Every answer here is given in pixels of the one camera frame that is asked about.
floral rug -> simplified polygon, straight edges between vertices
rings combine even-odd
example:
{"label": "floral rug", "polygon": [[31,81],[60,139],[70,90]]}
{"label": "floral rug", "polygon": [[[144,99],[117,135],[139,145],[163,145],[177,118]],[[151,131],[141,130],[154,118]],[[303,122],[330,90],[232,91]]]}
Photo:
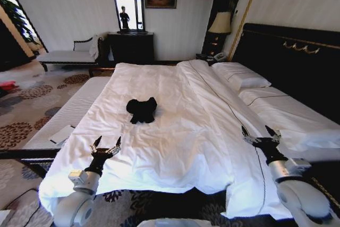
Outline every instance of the floral rug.
{"label": "floral rug", "polygon": [[[49,66],[44,72],[37,61],[0,72],[0,82],[15,80],[18,85],[0,98],[0,149],[21,148],[28,142],[89,79],[87,74],[86,68],[60,66]],[[0,208],[15,210],[8,226],[53,226],[51,215],[31,189],[37,189],[40,183],[41,178],[21,163],[0,161]],[[197,218],[222,227],[296,226],[292,220],[276,222],[270,216],[229,220],[220,215],[224,210],[225,192],[113,191],[95,198],[94,212],[86,226],[135,227],[144,220],[162,217]]]}
{"label": "floral rug", "polygon": [[[20,149],[89,79],[88,69],[49,66],[48,72],[36,60],[0,72],[0,82],[15,81],[17,88],[0,98],[0,149]],[[21,163],[0,161],[0,208],[17,196],[38,188],[41,178]],[[14,209],[8,226],[50,226],[52,217],[40,206],[37,192],[30,190],[9,209]]]}

mirror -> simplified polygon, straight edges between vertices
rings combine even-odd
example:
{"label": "mirror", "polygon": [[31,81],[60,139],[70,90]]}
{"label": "mirror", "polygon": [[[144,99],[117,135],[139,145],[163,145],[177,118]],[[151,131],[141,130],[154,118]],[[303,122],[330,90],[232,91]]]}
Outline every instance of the mirror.
{"label": "mirror", "polygon": [[115,0],[121,32],[145,31],[143,0]]}

red object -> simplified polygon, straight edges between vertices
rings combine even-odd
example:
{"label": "red object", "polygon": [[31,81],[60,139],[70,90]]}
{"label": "red object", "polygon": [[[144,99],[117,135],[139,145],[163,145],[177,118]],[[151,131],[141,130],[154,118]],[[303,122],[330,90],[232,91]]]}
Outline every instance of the red object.
{"label": "red object", "polygon": [[7,81],[0,83],[0,88],[2,88],[3,90],[12,90],[14,88],[17,88],[17,86],[15,85],[15,81]]}

bed frame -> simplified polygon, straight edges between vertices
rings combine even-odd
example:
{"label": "bed frame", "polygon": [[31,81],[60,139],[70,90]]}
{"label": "bed frame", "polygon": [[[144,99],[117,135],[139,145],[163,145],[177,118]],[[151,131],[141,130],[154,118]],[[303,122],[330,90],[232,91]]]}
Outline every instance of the bed frame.
{"label": "bed frame", "polygon": [[246,23],[232,61],[340,124],[340,32]]}

nightstand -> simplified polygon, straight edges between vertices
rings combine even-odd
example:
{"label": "nightstand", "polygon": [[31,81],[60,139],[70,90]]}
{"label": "nightstand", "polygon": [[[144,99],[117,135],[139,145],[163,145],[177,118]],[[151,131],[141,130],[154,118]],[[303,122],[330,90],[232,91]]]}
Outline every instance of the nightstand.
{"label": "nightstand", "polygon": [[217,61],[215,61],[212,58],[208,58],[208,54],[200,54],[200,53],[196,53],[196,60],[203,60],[206,61],[208,63],[209,66],[215,64]]}
{"label": "nightstand", "polygon": [[208,32],[206,35],[206,42],[203,45],[203,53],[214,56],[220,53],[223,49],[223,45],[227,34],[218,34],[218,33],[210,33]]}

